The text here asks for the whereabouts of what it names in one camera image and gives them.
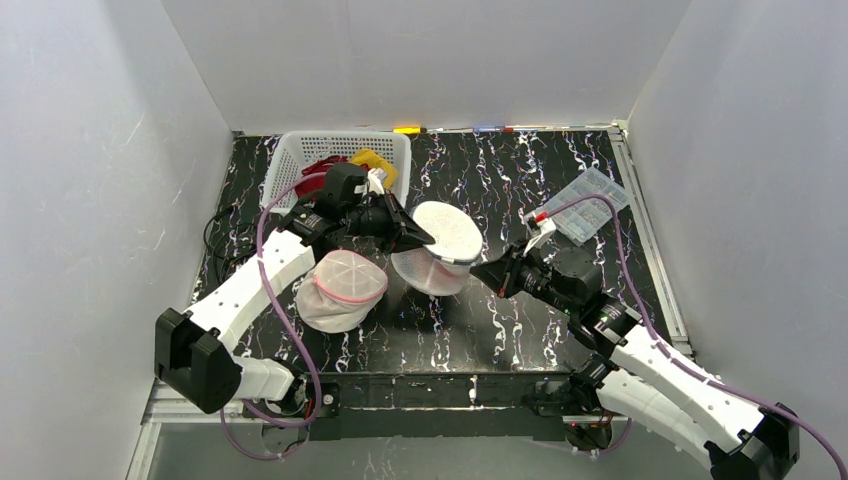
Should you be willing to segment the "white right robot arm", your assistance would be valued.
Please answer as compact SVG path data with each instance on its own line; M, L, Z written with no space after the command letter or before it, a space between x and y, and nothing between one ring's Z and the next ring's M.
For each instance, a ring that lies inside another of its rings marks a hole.
M623 414L696 459L714 479L783 479L800 458L799 429L786 418L712 387L680 353L664 354L635 311L603 290L603 273L580 249L552 261L524 245L474 266L502 298L527 293L568 316L594 352L570 378L591 406Z

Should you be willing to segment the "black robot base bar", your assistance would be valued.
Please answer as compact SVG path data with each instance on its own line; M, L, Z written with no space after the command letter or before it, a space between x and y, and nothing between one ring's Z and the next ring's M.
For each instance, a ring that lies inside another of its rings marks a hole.
M612 442L608 413L565 373L325 374L314 441L370 437L529 437L581 450Z

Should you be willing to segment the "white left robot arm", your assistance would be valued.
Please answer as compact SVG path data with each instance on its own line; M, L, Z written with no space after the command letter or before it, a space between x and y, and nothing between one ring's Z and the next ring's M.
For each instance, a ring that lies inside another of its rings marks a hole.
M234 355L239 340L267 307L285 315L278 297L349 236L372 237L385 253L435 244L435 239L386 190L377 170L337 163L324 184L267 232L257 224L256 251L212 293L183 311L166 309L155 322L154 375L205 414L233 400L281 401L295 382L291 368L270 358Z

